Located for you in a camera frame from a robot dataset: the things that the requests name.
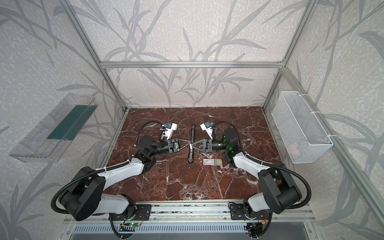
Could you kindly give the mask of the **white red staple box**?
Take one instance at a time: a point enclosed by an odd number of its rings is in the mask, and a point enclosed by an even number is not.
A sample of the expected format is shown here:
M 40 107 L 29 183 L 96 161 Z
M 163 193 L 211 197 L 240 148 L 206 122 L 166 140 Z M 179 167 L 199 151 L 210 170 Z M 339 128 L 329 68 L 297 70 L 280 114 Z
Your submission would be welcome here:
M 205 166 L 222 166 L 223 162 L 221 159 L 203 159 L 203 165 L 205 165 Z

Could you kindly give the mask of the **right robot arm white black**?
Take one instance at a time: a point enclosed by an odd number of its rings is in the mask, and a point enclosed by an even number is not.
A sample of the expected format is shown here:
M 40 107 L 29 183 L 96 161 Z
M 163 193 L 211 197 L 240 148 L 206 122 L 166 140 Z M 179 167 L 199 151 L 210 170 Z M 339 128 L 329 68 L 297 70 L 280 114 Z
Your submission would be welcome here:
M 223 151 L 227 163 L 234 164 L 238 169 L 245 170 L 258 179 L 261 192 L 245 199 L 243 203 L 244 213 L 250 219 L 261 211 L 280 214 L 302 198 L 292 175 L 284 170 L 285 165 L 280 163 L 269 167 L 266 163 L 252 160 L 249 155 L 243 153 L 238 133 L 233 128 L 226 129 L 220 140 L 212 137 L 203 139 L 191 143 L 190 149 L 205 153 Z

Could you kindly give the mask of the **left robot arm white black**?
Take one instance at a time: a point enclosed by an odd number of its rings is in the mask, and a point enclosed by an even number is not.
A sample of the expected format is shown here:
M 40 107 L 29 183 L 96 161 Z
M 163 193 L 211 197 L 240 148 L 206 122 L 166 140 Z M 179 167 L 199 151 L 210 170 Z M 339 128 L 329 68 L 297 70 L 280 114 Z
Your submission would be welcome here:
M 70 214 L 76 221 L 92 215 L 123 214 L 133 201 L 104 191 L 125 179 L 148 172 L 156 163 L 156 155 L 177 153 L 181 148 L 179 139 L 156 142 L 145 136 L 137 143 L 136 154 L 127 161 L 99 169 L 80 169 L 71 182 L 54 195 L 51 207 L 57 213 Z

